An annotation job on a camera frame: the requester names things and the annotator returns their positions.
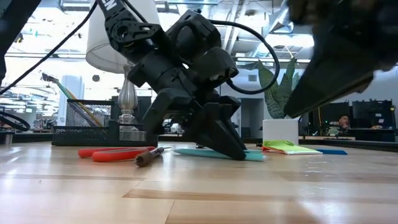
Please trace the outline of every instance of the computer monitor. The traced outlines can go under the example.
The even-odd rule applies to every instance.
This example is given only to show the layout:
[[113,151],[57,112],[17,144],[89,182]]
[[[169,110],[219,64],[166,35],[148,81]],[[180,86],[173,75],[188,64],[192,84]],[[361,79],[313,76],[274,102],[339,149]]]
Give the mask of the computer monitor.
[[355,101],[353,102],[352,128],[371,128],[382,126],[395,129],[392,101]]
[[318,110],[313,112],[313,124],[320,127],[319,118],[322,124],[338,121],[341,115],[350,115],[349,103],[329,103],[320,107],[320,115]]

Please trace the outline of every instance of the potted plant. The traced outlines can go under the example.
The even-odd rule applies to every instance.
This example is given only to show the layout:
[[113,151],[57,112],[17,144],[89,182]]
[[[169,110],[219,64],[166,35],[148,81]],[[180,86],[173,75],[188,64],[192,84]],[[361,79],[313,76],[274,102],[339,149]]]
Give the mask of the potted plant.
[[[264,101],[272,119],[265,119],[262,122],[263,140],[288,140],[294,144],[299,143],[299,122],[295,119],[285,119],[284,114],[284,108],[292,90],[300,80],[300,75],[295,73],[295,63],[296,59],[292,58],[281,82],[275,82],[264,92]],[[246,65],[246,67],[258,69],[261,88],[267,86],[274,77],[274,74],[261,61]]]

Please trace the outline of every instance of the person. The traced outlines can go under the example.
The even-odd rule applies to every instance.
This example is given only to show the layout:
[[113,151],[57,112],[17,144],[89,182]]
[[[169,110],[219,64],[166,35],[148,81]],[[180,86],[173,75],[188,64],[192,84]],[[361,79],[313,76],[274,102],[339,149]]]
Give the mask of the person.
[[343,136],[349,130],[349,116],[346,114],[340,115],[337,122],[332,122],[331,127],[328,129],[327,136]]
[[349,128],[349,116],[346,114],[340,115],[338,117],[338,123],[341,128],[348,129]]

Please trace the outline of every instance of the plant leaf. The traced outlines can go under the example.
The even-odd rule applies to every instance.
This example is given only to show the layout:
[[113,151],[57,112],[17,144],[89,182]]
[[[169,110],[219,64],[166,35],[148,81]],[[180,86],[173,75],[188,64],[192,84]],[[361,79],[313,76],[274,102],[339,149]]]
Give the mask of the plant leaf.
[[301,76],[299,75],[298,72],[296,74],[294,74],[293,81],[292,81],[292,91],[296,88],[297,84],[300,81],[300,78],[301,78]]
[[274,95],[275,101],[279,104],[281,109],[285,108],[290,95],[292,94],[292,80],[295,70],[296,59],[292,58],[287,65],[286,73],[282,77],[277,90],[277,94]]
[[[260,81],[260,86],[261,88],[266,87],[268,84],[270,84],[272,78],[274,77],[274,74],[268,70],[261,61],[257,62],[257,67],[259,70],[259,81]],[[278,83],[275,82],[271,88],[269,88],[267,91],[270,91],[272,96],[275,96],[276,92],[278,89]]]
[[283,119],[284,112],[279,104],[272,97],[271,91],[264,92],[264,100],[266,101],[267,110],[273,119]]
[[290,95],[292,94],[292,80],[287,74],[284,74],[282,81],[278,86],[277,94],[274,99],[279,104],[280,108],[285,108]]
[[296,69],[295,67],[296,67],[296,58],[292,58],[289,64],[287,64],[286,68],[286,75],[289,77],[290,80],[293,79],[294,70]]

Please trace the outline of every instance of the green notepad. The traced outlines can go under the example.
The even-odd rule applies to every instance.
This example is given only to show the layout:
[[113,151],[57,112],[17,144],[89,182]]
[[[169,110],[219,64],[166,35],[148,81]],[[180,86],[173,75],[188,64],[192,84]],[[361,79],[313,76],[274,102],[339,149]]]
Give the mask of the green notepad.
[[264,151],[276,151],[286,155],[315,155],[322,154],[320,151],[309,149],[306,147],[296,146],[290,141],[285,140],[273,140],[263,141],[262,146]]

